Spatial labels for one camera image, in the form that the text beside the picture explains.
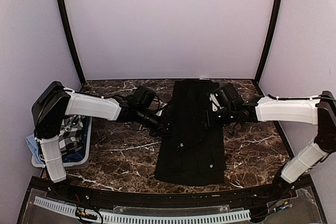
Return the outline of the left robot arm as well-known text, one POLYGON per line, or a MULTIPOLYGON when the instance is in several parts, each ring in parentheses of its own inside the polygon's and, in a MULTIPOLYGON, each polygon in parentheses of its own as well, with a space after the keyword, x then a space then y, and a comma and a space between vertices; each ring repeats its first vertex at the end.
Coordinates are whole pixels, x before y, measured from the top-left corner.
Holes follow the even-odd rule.
POLYGON ((174 130, 165 117, 163 108, 149 107, 156 93, 145 86, 136 88, 127 97, 111 98, 87 95, 68 89, 59 81, 52 82, 33 104, 34 136, 45 159, 49 178, 54 182, 53 191, 63 201, 74 197, 74 189, 65 181, 59 136, 61 123, 68 115, 102 118, 116 122, 138 122, 150 130, 154 137, 173 136, 174 130))

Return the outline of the grey plastic laundry basket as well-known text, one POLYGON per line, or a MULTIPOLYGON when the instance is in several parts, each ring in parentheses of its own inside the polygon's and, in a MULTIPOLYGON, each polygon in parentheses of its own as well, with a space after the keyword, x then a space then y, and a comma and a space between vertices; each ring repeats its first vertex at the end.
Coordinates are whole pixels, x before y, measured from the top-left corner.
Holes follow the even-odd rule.
MULTIPOLYGON (((59 147, 64 167, 84 164, 89 158, 92 118, 81 115, 66 116, 61 124, 59 147)), ((34 167, 44 168, 45 159, 34 135, 26 137, 34 167)))

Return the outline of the black long sleeve shirt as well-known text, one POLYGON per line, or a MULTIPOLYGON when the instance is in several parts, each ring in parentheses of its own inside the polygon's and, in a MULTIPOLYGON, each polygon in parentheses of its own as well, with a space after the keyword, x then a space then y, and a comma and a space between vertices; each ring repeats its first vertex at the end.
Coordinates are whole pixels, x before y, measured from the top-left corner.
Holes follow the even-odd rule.
POLYGON ((203 118, 205 111, 212 110, 208 95, 218 87, 210 80, 175 82, 165 110, 175 133, 161 140, 155 179, 186 186, 224 183, 223 127, 206 128, 203 118))

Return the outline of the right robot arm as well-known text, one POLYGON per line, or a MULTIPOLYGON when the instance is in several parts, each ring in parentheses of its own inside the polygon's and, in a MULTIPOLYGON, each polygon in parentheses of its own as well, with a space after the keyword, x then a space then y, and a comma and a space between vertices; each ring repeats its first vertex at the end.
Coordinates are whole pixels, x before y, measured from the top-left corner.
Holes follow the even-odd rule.
POLYGON ((316 163, 335 152, 335 97, 330 91, 310 97, 281 98, 267 95, 244 101, 232 83, 209 94, 211 108, 204 111, 205 127, 247 122, 284 121, 316 125, 317 134, 297 156, 280 170, 268 188, 273 200, 280 199, 316 163))

